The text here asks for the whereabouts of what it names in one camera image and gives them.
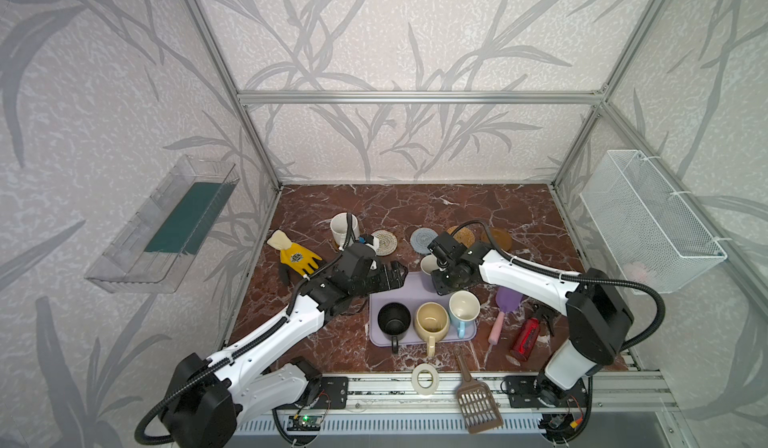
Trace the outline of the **purple mug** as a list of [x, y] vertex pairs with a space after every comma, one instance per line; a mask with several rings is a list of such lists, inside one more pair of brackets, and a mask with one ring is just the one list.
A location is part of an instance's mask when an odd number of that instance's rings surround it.
[[420, 261], [420, 269], [426, 275], [431, 275], [434, 271], [439, 270], [438, 260], [435, 255], [427, 255]]

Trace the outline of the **multicolour woven round coaster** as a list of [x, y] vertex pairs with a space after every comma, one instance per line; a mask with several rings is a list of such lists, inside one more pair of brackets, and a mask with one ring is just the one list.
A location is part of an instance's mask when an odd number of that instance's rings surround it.
[[387, 230], [377, 230], [372, 236], [378, 242], [378, 245], [375, 248], [378, 256], [389, 256], [397, 249], [397, 237], [392, 232]]

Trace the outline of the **grey woven round coaster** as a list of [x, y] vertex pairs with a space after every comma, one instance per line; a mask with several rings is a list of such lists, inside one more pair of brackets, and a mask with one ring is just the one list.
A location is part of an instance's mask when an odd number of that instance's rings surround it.
[[410, 244], [420, 255], [429, 255], [429, 245], [437, 238], [438, 233], [431, 228], [417, 228], [410, 236]]

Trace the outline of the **white speckled mug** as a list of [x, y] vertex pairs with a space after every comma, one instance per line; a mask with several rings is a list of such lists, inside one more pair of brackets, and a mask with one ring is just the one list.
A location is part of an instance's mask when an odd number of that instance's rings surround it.
[[355, 242], [360, 236], [358, 218], [348, 212], [335, 215], [330, 221], [333, 240], [339, 250], [343, 250], [350, 242]]

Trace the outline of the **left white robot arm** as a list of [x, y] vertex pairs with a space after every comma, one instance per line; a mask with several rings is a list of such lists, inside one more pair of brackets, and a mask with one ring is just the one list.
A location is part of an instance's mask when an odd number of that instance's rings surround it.
[[138, 422], [143, 446], [223, 447], [253, 416], [296, 402], [317, 373], [291, 362], [267, 369], [285, 352], [345, 313], [357, 298], [401, 288], [408, 268], [383, 261], [355, 242], [296, 284], [287, 307], [234, 344], [177, 366], [165, 397]]

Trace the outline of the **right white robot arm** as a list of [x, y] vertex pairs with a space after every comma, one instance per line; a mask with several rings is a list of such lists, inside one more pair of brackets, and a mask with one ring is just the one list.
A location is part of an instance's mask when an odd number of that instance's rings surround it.
[[[564, 398], [585, 376], [614, 362], [616, 356], [654, 334], [666, 306], [654, 289], [638, 282], [609, 279], [599, 270], [586, 273], [555, 270], [477, 242], [468, 248], [447, 232], [428, 245], [437, 259], [435, 289], [453, 293], [479, 283], [509, 288], [567, 319], [568, 340], [550, 357], [536, 380], [537, 396], [549, 405]], [[634, 315], [618, 289], [647, 294], [655, 303], [648, 327], [629, 337]]]

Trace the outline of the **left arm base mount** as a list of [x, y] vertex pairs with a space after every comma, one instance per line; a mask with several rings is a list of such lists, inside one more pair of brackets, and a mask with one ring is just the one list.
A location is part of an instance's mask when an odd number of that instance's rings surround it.
[[344, 409], [349, 394], [349, 378], [323, 376], [308, 382], [296, 406], [305, 409]]

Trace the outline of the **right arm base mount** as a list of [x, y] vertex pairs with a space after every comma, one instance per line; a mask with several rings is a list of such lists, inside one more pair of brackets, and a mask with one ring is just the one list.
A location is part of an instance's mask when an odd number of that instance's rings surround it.
[[592, 386], [591, 377], [581, 377], [572, 388], [565, 390], [548, 381], [544, 374], [540, 373], [505, 376], [500, 389], [511, 408], [585, 409]]

